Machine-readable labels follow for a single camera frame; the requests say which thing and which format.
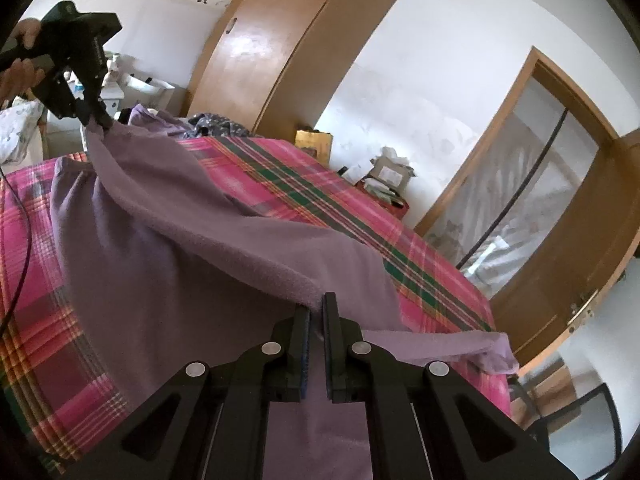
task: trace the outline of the purple cloth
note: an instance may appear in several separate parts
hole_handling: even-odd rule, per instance
[[[133,408],[185,363],[233,361],[267,340],[295,303],[311,309],[308,398],[271,405],[265,480],[371,478],[364,406],[326,399],[325,292],[336,292],[341,316],[403,356],[509,361],[504,348],[492,352],[494,335],[446,335],[433,345],[433,335],[409,332],[375,250],[333,230],[261,217],[225,196],[167,136],[116,123],[103,139],[93,123],[86,138],[92,164],[61,158],[56,166],[54,237],[82,328]]]
[[[176,119],[170,113],[160,110],[157,115],[153,115],[141,104],[137,104],[131,110],[129,126],[142,126],[151,133],[169,137],[181,137],[186,132],[193,131],[188,123]]]

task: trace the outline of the finger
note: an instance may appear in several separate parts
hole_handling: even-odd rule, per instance
[[[18,23],[11,33],[11,38],[22,38],[25,48],[33,48],[42,25],[35,18],[27,18]]]
[[[33,67],[33,61],[31,59],[25,59],[22,62],[22,88],[18,93],[24,94],[31,86],[36,77],[36,69]]]
[[[11,70],[5,70],[0,77],[0,106],[9,98]]]
[[[35,79],[33,81],[33,85],[31,86],[31,88],[36,88],[36,86],[42,83],[42,81],[44,80],[44,76],[46,76],[44,70],[41,68],[37,69]]]
[[[22,91],[22,85],[24,85],[24,70],[22,68],[22,62],[19,59],[16,59],[9,70],[11,71],[9,99],[13,99]]]

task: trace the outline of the door handle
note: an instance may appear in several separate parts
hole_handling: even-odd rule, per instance
[[[600,289],[597,288],[596,290],[593,291],[593,293],[589,296],[589,298],[587,299],[587,301],[584,302],[584,304],[580,307],[580,309],[574,309],[574,315],[572,316],[572,318],[568,321],[567,326],[570,327],[569,328],[569,332],[573,333],[576,329],[576,327],[573,327],[572,324],[582,315],[582,313],[590,306],[590,304],[593,302],[593,300],[595,300],[596,296],[598,295],[598,293],[600,292]]]
[[[237,21],[238,21],[238,19],[234,18],[229,22],[229,24],[226,26],[225,34],[228,34],[233,30],[233,28],[236,26],[236,22]]]

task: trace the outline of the green stripe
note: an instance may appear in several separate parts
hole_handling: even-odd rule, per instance
[[[6,381],[6,375],[2,378],[2,382]],[[24,416],[20,408],[20,403],[18,399],[15,397],[14,390],[9,386],[3,388],[4,398],[6,399],[7,404],[9,405],[9,409],[14,416],[15,421],[20,426],[20,430],[22,434],[27,435],[31,433],[31,428],[29,427],[29,423],[27,422],[27,418]]]
[[[401,266],[409,267],[413,272],[417,273],[420,278],[422,278],[426,283],[442,293],[443,296],[445,296],[454,306],[458,307],[465,314],[475,320],[483,330],[486,330],[488,332],[492,330],[487,322],[481,319],[481,317],[479,317],[478,314],[476,314],[473,310],[469,309],[466,304],[462,303],[460,300],[458,300],[458,298],[454,297],[446,288],[443,288],[440,283],[437,282],[436,279],[434,279],[433,276],[422,270],[415,262],[412,262],[404,253],[399,251],[395,246],[391,245],[387,240],[385,240],[382,236],[375,232],[369,225],[361,221],[357,216],[351,215],[333,198],[322,192],[322,190],[318,189],[311,182],[303,178],[295,170],[293,170],[289,166],[284,165],[276,157],[271,155],[271,153],[267,152],[254,142],[246,142],[240,145],[229,139],[222,138],[218,140],[222,144],[224,144],[224,146],[232,153],[249,164],[254,169],[257,175],[261,176],[263,179],[271,182],[272,184],[275,184],[281,191],[286,193],[286,195],[291,200],[295,201],[296,204],[303,206],[307,210],[309,210],[309,206],[312,206],[315,200],[320,199],[327,205],[334,208],[339,215],[349,219],[361,231],[372,238],[378,245],[386,249],[390,256],[390,259],[385,258],[385,269],[387,270],[387,272],[389,272],[393,279],[401,283],[401,285],[406,286],[410,291],[418,295],[418,297],[420,297],[425,304],[428,304],[433,310],[437,311],[438,313],[452,321],[456,326],[458,326],[462,330],[469,330],[473,328],[469,326],[465,321],[455,316],[452,311],[444,308],[443,304],[437,301],[428,290],[425,290],[425,288],[421,286],[420,283],[417,283],[415,280],[409,277],[407,273],[403,272],[401,270]],[[273,164],[274,167],[266,168],[247,150],[254,150],[261,157]],[[295,184],[301,187],[301,189],[295,189],[292,185],[285,182],[283,180],[282,174],[293,180]],[[359,237],[349,228],[345,227],[341,222],[338,222],[337,220],[332,218],[332,216],[330,216],[327,211],[318,208],[318,213],[313,213],[313,215],[316,216],[316,218],[324,221],[333,229],[343,232],[344,234],[347,234],[350,237],[362,242],[361,237]]]

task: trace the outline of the pink plaid blanket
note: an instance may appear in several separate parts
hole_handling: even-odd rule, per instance
[[[488,301],[411,230],[293,145],[271,139],[183,141],[223,191],[274,218],[335,228],[381,252],[417,332],[491,330]],[[72,155],[86,160],[84,154]],[[14,320],[0,341],[0,384],[28,438],[43,451],[78,460],[127,415],[127,404],[78,325],[58,263],[49,215],[54,160],[10,176],[33,227],[33,254]],[[0,186],[0,315],[26,252],[26,228]],[[454,368],[509,413],[506,378],[467,362]],[[55,473],[63,466],[43,458]]]

